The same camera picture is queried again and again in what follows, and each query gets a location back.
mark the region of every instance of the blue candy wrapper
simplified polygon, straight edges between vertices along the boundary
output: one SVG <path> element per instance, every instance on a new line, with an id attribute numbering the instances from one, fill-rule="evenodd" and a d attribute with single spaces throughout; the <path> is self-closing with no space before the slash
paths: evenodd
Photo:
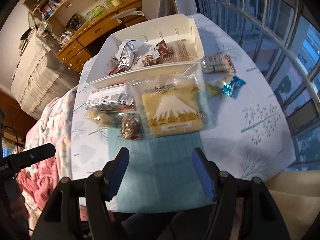
<path id="1" fill-rule="evenodd" d="M 226 76 L 222 82 L 222 87 L 220 90 L 225 93 L 228 97 L 233 97 L 234 90 L 246 84 L 242 79 L 237 76 L 228 75 Z"/>

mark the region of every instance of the drawer handle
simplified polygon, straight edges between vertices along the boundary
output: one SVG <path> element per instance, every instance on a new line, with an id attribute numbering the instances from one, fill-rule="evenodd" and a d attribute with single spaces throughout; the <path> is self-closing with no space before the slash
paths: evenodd
<path id="1" fill-rule="evenodd" d="M 94 33 L 98 33 L 101 30 L 102 30 L 102 28 L 98 28 Z"/>

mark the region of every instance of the plastic bag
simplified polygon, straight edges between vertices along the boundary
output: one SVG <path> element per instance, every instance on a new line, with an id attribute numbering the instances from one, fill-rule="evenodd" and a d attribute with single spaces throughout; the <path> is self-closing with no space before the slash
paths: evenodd
<path id="1" fill-rule="evenodd" d="M 92 91 L 85 108 L 107 112 L 133 111 L 133 96 L 125 84 L 107 87 Z"/>
<path id="2" fill-rule="evenodd" d="M 161 74 L 127 83 L 147 138 L 212 127 L 200 65 L 194 65 L 183 75 Z"/>
<path id="3" fill-rule="evenodd" d="M 119 121 L 116 118 L 96 109 L 89 109 L 85 113 L 84 117 L 101 127 L 116 128 L 119 126 Z"/>
<path id="4" fill-rule="evenodd" d="M 137 114 L 126 113 L 122 115 L 121 137 L 127 140 L 137 140 L 142 137 L 141 124 Z"/>
<path id="5" fill-rule="evenodd" d="M 142 41 L 126 40 L 121 43 L 119 49 L 115 55 L 115 58 L 119 61 L 118 66 L 113 68 L 108 75 L 113 75 L 127 71 L 131 68 L 134 60 L 134 52 L 138 50 L 145 43 Z"/>
<path id="6" fill-rule="evenodd" d="M 138 69 L 146 66 L 153 66 L 162 63 L 174 63 L 179 61 L 190 61 L 197 59 L 197 52 L 195 46 L 188 40 L 178 40 L 169 43 L 157 44 L 159 57 L 155 57 L 150 53 L 152 45 L 145 44 L 135 52 L 135 59 L 133 61 L 133 69 Z"/>
<path id="7" fill-rule="evenodd" d="M 203 60 L 205 73 L 234 72 L 235 69 L 228 54 L 205 56 Z"/>

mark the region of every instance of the table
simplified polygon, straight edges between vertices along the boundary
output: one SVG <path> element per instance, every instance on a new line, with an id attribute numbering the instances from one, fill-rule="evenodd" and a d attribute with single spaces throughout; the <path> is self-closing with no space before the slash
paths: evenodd
<path id="1" fill-rule="evenodd" d="M 144 22 L 144 16 L 133 15 L 122 19 L 112 19 L 116 14 L 131 8 L 141 8 L 142 0 L 125 0 L 117 7 L 106 8 L 101 14 L 86 21 L 60 49 L 57 57 L 68 65 L 70 69 L 81 74 L 84 63 L 92 55 L 86 50 L 86 46 L 113 28 L 122 28 Z"/>
<path id="2" fill-rule="evenodd" d="M 192 166 L 195 147 L 220 170 L 244 179 L 266 180 L 295 160 L 286 119 L 259 69 L 216 24 L 201 14 L 193 17 L 205 54 L 228 53 L 236 74 L 247 82 L 236 98 L 220 93 L 209 101 L 217 118 L 212 130 L 139 141 L 118 138 L 118 130 L 99 128 L 83 117 L 93 90 L 85 80 L 95 58 L 84 65 L 72 121 L 72 176 L 89 176 L 127 147 L 130 163 L 118 195 L 107 203 L 111 211 L 169 212 L 210 204 Z"/>

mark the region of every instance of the white plastic storage box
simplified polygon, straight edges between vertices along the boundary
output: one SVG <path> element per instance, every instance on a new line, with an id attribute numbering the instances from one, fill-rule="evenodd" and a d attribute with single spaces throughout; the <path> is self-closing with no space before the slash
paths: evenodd
<path id="1" fill-rule="evenodd" d="M 195 46 L 197 59 L 175 63 L 159 64 L 108 76 L 112 70 L 108 65 L 120 44 L 126 39 L 145 41 L 156 45 L 163 39 L 166 43 L 187 39 Z M 139 23 L 111 34 L 103 44 L 87 77 L 87 84 L 96 89 L 124 83 L 128 80 L 147 78 L 161 73 L 183 73 L 190 66 L 204 58 L 204 51 L 196 23 L 184 14 L 165 16 Z"/>

